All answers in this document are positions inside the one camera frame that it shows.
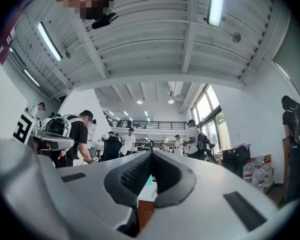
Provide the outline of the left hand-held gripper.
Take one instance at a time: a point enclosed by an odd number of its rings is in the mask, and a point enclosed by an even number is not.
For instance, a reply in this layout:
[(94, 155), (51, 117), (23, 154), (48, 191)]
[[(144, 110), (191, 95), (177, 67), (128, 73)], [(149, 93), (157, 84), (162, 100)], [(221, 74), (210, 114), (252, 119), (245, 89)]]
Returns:
[(70, 149), (75, 144), (70, 137), (43, 131), (42, 121), (35, 119), (27, 109), (22, 112), (12, 139), (29, 146), (36, 154), (48, 157), (59, 156), (59, 151), (53, 149)]

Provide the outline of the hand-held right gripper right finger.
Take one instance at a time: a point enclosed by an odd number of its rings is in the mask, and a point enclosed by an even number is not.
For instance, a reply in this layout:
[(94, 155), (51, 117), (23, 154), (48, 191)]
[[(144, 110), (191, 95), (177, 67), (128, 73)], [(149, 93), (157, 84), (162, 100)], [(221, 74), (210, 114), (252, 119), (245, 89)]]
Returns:
[(198, 159), (149, 151), (180, 169), (180, 180), (159, 193), (140, 240), (262, 240), (271, 237), (277, 206), (228, 169)]

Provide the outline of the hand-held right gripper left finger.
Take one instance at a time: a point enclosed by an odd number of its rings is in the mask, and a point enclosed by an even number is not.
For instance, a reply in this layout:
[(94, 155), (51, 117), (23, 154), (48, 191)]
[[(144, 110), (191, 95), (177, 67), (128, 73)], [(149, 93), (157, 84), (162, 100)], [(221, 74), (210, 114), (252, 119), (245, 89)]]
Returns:
[(153, 240), (150, 225), (139, 229), (138, 196), (151, 174), (150, 151), (97, 164), (53, 168), (52, 198), (59, 212), (100, 240)]

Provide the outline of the white backpack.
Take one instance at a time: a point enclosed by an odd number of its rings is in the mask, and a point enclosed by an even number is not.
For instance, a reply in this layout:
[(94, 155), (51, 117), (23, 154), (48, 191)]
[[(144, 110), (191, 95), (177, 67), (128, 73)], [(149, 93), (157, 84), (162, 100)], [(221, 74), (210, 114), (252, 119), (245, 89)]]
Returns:
[(71, 123), (64, 116), (46, 118), (42, 122), (43, 131), (64, 137), (70, 136)]

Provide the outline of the white shelf unit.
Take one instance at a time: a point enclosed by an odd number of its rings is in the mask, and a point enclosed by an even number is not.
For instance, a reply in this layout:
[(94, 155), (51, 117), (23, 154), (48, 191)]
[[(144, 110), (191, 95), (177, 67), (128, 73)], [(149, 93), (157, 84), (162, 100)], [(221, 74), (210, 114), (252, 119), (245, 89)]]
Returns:
[(97, 146), (97, 142), (95, 141), (95, 133), (97, 129), (97, 124), (89, 122), (88, 123), (88, 135), (87, 135), (87, 148), (95, 148)]

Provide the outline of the black equipment case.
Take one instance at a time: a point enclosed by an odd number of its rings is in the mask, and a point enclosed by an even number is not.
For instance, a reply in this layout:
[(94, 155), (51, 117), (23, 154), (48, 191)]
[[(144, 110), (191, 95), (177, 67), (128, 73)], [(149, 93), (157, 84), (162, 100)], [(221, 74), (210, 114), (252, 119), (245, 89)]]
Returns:
[(241, 144), (232, 149), (223, 150), (221, 164), (223, 167), (242, 178), (243, 167), (250, 158), (250, 144)]

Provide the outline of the long ceiling lamp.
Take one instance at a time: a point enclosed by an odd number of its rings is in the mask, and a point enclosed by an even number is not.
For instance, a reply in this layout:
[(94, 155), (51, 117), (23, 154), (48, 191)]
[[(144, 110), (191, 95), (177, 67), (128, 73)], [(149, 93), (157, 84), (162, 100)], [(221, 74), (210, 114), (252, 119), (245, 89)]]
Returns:
[(41, 85), (32, 77), (32, 75), (26, 70), (24, 69), (23, 72), (27, 75), (27, 77), (38, 87), (40, 87)]
[(222, 18), (224, 0), (209, 0), (207, 23), (219, 27)]
[(49, 33), (47, 32), (47, 30), (44, 26), (44, 23), (42, 21), (39, 22), (37, 25), (37, 28), (38, 28), (38, 31), (39, 31), (40, 35), (42, 36), (43, 40), (45, 41), (46, 45), (48, 46), (48, 48), (52, 52), (53, 56), (57, 60), (57, 62), (60, 62), (63, 57), (62, 57), (61, 53), (59, 52), (59, 50), (56, 48)]

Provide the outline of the group of ceiling strip lights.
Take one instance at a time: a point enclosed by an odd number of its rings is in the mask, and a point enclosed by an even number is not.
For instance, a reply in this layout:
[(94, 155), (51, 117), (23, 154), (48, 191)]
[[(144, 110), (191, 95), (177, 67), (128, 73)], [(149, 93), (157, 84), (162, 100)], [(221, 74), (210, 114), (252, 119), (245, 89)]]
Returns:
[(132, 120), (132, 121), (146, 121), (151, 122), (153, 115), (146, 111), (114, 111), (106, 110), (104, 113), (113, 120)]

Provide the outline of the black mezzanine railing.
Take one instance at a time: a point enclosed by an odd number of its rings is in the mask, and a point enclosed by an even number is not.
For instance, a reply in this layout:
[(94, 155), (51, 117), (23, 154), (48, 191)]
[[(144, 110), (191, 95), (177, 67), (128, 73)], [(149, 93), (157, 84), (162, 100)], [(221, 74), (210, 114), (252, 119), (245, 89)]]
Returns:
[(148, 129), (148, 130), (186, 130), (185, 122), (180, 121), (151, 121), (151, 120), (131, 120), (119, 119), (111, 116), (108, 112), (103, 112), (107, 122), (111, 127), (117, 128), (134, 128), (134, 129)]

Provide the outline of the brown wooden board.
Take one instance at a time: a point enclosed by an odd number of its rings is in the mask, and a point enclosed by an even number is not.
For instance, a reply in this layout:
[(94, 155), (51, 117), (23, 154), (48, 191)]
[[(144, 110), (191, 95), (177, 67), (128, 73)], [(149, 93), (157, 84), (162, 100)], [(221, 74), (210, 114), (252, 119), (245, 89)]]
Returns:
[(289, 160), (290, 160), (290, 140), (288, 138), (284, 138), (282, 140), (283, 145), (283, 160), (284, 160), (284, 175), (283, 175), (283, 188), (284, 195), (283, 200), (286, 202), (288, 185), (289, 185)]

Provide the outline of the large window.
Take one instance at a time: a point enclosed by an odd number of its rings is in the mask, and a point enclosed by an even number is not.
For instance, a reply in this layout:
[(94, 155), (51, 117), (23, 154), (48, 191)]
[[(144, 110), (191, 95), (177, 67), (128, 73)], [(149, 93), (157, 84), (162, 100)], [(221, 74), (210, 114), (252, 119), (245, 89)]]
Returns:
[(231, 148), (226, 118), (211, 84), (206, 84), (191, 108), (197, 128), (215, 145), (214, 152)]

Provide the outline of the white ceiling pipes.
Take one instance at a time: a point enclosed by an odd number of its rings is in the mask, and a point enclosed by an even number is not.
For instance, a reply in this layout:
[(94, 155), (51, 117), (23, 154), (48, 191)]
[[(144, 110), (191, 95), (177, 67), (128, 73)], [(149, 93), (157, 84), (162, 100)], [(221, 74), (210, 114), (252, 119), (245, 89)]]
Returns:
[(179, 111), (179, 114), (184, 114), (186, 110), (191, 106), (193, 99), (197, 99), (196, 95), (202, 92), (203, 88), (206, 86), (205, 83), (193, 82), (190, 85), (188, 92), (186, 93), (185, 99)]

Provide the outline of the person's red shirt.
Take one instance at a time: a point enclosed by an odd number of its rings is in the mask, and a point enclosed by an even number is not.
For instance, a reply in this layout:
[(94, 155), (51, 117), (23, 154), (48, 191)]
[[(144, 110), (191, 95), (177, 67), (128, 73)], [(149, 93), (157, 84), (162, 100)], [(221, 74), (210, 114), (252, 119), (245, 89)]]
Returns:
[(5, 23), (0, 34), (0, 64), (3, 65), (11, 52), (13, 40), (16, 36), (16, 26), (25, 9), (33, 2), (29, 0), (17, 12), (13, 12)]

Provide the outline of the white ceiling air conditioner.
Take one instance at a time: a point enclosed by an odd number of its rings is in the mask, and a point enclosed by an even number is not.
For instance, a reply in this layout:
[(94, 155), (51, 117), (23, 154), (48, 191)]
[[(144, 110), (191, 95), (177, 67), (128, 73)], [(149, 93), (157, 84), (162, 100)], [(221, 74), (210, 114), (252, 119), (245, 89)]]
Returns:
[(181, 81), (169, 81), (168, 82), (168, 94), (170, 97), (177, 97), (181, 94), (183, 88), (183, 82)]

